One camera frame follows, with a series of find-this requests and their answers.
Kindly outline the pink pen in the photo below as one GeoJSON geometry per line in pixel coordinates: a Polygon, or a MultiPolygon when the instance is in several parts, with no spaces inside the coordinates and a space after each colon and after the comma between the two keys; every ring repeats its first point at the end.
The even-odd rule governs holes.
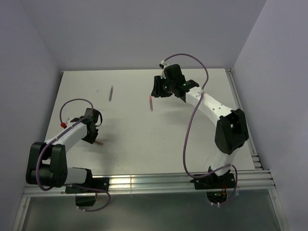
{"type": "Polygon", "coordinates": [[[95,141],[94,143],[95,143],[95,144],[98,144],[98,145],[101,145],[101,146],[104,145],[104,143],[102,143],[102,142],[100,142],[100,141],[95,141]]]}

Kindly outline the red pen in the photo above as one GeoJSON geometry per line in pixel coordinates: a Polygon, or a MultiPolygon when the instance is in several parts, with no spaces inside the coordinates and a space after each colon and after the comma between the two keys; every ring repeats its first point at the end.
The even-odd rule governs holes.
{"type": "Polygon", "coordinates": [[[153,112],[153,98],[152,95],[149,95],[149,105],[150,105],[150,111],[153,112]]]}

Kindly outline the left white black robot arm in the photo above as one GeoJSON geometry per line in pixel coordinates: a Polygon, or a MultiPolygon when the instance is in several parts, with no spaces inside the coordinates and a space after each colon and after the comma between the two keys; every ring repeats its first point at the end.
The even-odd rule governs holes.
{"type": "Polygon", "coordinates": [[[76,117],[61,126],[64,130],[44,142],[35,142],[30,147],[26,170],[26,182],[48,188],[60,188],[76,183],[82,192],[89,192],[94,180],[87,176],[88,171],[74,171],[67,166],[66,153],[79,141],[93,144],[98,136],[98,124],[103,122],[101,112],[87,108],[85,115],[76,117]]]}

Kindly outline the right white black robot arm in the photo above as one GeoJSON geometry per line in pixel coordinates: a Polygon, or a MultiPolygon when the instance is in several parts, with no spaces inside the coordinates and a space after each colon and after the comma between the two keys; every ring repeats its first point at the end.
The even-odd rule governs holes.
{"type": "Polygon", "coordinates": [[[163,61],[159,66],[162,74],[155,76],[151,96],[175,96],[194,106],[193,115],[200,111],[215,125],[214,141],[217,151],[205,175],[212,187],[220,187],[236,153],[249,138],[245,113],[240,108],[233,110],[223,105],[205,93],[204,86],[199,86],[194,80],[186,80],[178,64],[163,61]]]}

